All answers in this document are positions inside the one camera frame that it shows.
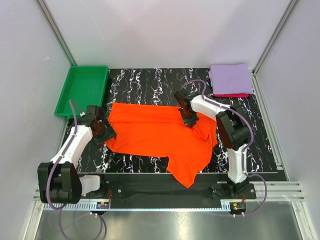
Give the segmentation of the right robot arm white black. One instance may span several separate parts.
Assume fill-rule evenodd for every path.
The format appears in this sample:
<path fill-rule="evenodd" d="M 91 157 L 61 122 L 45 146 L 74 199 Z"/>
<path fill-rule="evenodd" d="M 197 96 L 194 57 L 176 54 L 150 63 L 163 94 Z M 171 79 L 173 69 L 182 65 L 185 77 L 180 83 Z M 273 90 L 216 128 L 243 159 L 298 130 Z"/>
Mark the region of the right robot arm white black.
<path fill-rule="evenodd" d="M 243 116 L 240 106 L 222 104 L 198 93 L 188 93 L 181 89 L 174 98 L 180 105 L 179 112 L 183 123 L 193 128 L 203 114 L 216 121 L 221 142 L 227 149 L 228 172 L 227 182 L 212 192 L 218 197 L 239 198 L 249 185 L 247 171 L 247 148 L 253 142 L 253 131 Z"/>

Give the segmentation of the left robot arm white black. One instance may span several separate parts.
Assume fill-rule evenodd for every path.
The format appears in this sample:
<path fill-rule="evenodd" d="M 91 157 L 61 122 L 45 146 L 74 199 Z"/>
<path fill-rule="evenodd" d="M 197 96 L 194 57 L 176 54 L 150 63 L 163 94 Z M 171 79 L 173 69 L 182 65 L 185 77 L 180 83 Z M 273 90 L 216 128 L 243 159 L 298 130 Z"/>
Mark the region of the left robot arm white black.
<path fill-rule="evenodd" d="M 97 198 L 103 198 L 108 193 L 108 186 L 99 175 L 79 176 L 76 170 L 89 142 L 99 145 L 117 137 L 105 114 L 100 106 L 87 106 L 86 111 L 74 119 L 70 134 L 58 153 L 49 162 L 39 164 L 40 200 L 53 210 L 61 210 L 67 204 L 77 204 L 82 196 L 89 193 Z"/>

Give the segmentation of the orange t shirt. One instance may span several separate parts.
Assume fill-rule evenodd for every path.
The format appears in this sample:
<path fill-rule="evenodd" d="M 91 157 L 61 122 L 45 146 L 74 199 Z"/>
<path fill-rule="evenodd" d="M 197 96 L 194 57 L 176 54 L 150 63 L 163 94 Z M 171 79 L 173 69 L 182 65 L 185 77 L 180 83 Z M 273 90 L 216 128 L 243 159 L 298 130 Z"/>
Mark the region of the orange t shirt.
<path fill-rule="evenodd" d="M 190 188 L 211 161 L 217 145 L 215 120 L 202 113 L 195 126 L 184 125 L 177 106 L 114 102 L 108 117 L 116 138 L 106 141 L 113 152 L 167 157 L 167 171 Z"/>

